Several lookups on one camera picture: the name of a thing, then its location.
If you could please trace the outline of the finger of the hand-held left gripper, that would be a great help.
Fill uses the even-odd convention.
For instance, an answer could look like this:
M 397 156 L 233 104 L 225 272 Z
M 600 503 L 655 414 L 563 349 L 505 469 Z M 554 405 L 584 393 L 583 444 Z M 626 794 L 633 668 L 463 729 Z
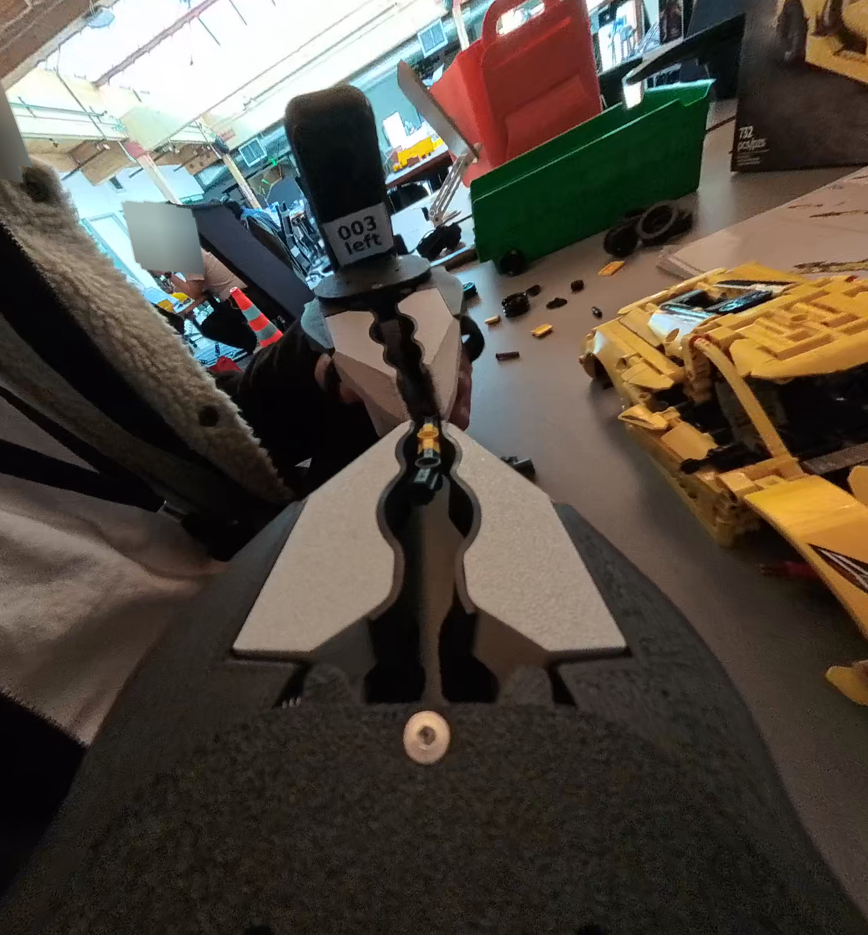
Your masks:
M 324 319 L 335 367 L 344 387 L 366 409 L 377 436 L 408 422 L 410 405 L 403 364 L 403 333 L 395 318 L 371 310 L 345 310 Z
M 453 410 L 459 381 L 460 324 L 437 288 L 413 292 L 403 300 L 403 315 L 414 324 L 413 340 L 421 349 L 442 419 Z

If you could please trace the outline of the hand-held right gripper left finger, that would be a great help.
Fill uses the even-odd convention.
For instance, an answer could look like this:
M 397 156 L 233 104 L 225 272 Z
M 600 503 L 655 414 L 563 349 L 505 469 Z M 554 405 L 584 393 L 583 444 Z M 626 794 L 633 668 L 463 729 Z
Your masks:
M 323 680 L 364 703 L 416 700 L 416 558 L 401 423 L 307 497 L 241 625 L 239 660 L 287 663 L 280 703 Z

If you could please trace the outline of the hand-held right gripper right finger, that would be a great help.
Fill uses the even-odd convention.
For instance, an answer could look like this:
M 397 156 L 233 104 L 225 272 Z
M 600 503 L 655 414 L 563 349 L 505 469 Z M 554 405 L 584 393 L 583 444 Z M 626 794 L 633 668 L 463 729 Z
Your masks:
M 627 638 L 555 503 L 445 426 L 440 491 L 440 699 L 497 699 L 521 670 L 618 658 Z

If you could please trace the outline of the yellow toy brick car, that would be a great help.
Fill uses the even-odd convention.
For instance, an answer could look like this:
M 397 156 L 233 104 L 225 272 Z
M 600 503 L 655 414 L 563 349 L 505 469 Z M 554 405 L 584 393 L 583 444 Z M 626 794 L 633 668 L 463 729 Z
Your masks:
M 716 542 L 770 527 L 868 640 L 868 279 L 718 268 L 599 322 L 579 360 Z M 868 708 L 868 659 L 826 678 Z

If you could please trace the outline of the person's left forearm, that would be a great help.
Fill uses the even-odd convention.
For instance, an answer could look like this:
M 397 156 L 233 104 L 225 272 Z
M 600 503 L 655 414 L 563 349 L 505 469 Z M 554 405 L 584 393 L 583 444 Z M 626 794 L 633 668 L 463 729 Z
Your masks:
M 301 498 L 346 468 L 377 441 L 362 405 L 328 394 L 314 377 L 322 355 L 297 321 L 242 372 L 216 381 L 238 406 L 277 474 Z

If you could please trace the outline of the grey desk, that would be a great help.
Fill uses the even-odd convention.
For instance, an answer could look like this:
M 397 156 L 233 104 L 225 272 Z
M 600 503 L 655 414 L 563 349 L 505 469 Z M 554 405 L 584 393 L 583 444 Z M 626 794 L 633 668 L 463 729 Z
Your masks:
M 602 236 L 535 263 L 606 263 Z M 627 264 L 617 308 L 677 282 L 660 250 Z M 737 685 L 803 824 L 868 917 L 868 709 L 825 679 L 868 657 L 843 608 L 810 580 L 766 576 L 786 557 L 775 534 L 716 544 L 617 421 L 618 399 L 579 364 L 576 337 L 520 362 L 473 368 L 470 434 L 534 461 L 539 485 L 576 508 L 694 625 Z

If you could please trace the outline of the dark desk divider panel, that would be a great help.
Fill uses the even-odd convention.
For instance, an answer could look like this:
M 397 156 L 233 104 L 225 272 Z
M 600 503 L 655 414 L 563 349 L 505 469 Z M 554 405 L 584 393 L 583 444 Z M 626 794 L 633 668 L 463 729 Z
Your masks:
M 187 208 L 194 218 L 201 247 L 245 282 L 245 294 L 265 316 L 281 332 L 300 321 L 313 293 L 290 263 L 269 251 L 225 205 L 195 204 Z

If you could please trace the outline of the person's left hand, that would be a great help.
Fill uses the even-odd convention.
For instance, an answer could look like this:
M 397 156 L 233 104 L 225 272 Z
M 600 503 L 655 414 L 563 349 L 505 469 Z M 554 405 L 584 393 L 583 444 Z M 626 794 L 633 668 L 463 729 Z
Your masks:
M 424 395 L 433 390 L 428 386 L 428 369 L 422 364 L 417 365 L 412 373 L 409 373 L 408 365 L 398 372 L 405 398 L 408 397 L 408 391 L 417 390 Z M 451 423 L 459 430 L 466 431 L 470 427 L 472 414 L 472 362 L 464 349 L 460 349 L 459 362 L 456 368 L 456 383 L 453 394 L 453 408 L 448 418 Z M 330 355 L 322 355 L 314 371 L 315 380 L 328 394 L 337 398 L 347 405 L 362 405 L 367 411 L 370 410 L 370 402 L 352 387 L 343 382 L 335 363 Z

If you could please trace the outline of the pile of black yellow bricks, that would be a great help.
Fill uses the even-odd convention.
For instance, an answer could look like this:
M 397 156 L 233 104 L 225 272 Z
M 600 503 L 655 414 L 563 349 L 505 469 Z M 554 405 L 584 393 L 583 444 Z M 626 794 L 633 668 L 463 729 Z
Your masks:
M 483 361 L 513 364 L 559 337 L 582 340 L 622 304 L 630 273 L 627 263 L 595 261 L 575 266 L 538 263 L 515 278 L 503 277 L 488 263 L 464 266 L 459 276 L 474 292 L 468 307 L 485 339 Z M 531 298 L 530 312 L 509 320 L 501 301 L 521 291 Z

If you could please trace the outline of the small black bundle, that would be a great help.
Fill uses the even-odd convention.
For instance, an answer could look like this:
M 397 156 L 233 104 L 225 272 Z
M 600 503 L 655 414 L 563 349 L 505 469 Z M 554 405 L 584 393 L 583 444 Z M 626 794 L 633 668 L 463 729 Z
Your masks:
M 460 223 L 438 225 L 418 241 L 415 252 L 429 263 L 434 263 L 442 255 L 454 252 L 459 247 L 461 239 Z

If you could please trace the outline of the orange traffic cone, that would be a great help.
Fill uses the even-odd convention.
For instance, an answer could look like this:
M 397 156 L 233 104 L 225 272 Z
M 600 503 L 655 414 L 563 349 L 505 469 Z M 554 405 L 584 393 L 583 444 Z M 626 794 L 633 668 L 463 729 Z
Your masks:
M 277 344 L 283 333 L 276 324 L 268 319 L 241 288 L 232 288 L 230 298 L 241 311 L 256 341 L 256 349 L 262 350 Z

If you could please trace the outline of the red plastic bin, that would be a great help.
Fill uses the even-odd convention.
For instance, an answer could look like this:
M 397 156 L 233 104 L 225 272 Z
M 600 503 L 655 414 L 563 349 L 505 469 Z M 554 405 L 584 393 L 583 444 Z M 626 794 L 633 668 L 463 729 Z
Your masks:
M 480 145 L 468 186 L 604 109 L 586 3 L 544 2 L 535 17 L 500 30 L 519 6 L 493 2 L 480 37 L 431 88 L 467 141 Z

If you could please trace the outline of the green plastic bin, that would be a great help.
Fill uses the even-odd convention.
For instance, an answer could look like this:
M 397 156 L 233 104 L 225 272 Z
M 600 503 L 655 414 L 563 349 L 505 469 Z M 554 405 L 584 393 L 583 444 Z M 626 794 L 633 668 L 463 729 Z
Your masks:
M 612 107 L 474 180 L 479 260 L 498 265 L 518 251 L 532 263 L 632 208 L 696 192 L 713 85 L 655 87 L 637 106 Z

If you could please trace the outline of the building instruction booklet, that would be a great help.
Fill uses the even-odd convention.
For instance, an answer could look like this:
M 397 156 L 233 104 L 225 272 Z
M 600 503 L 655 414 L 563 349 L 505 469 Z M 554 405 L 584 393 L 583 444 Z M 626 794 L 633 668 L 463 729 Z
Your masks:
M 700 240 L 665 248 L 679 279 L 754 262 L 805 277 L 868 278 L 868 166 Z

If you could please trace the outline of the toy car set box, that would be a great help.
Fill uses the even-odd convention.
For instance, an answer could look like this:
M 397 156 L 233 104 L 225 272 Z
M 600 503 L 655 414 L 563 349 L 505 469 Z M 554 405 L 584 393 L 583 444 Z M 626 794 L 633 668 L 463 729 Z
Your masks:
M 751 2 L 734 172 L 868 165 L 868 1 Z

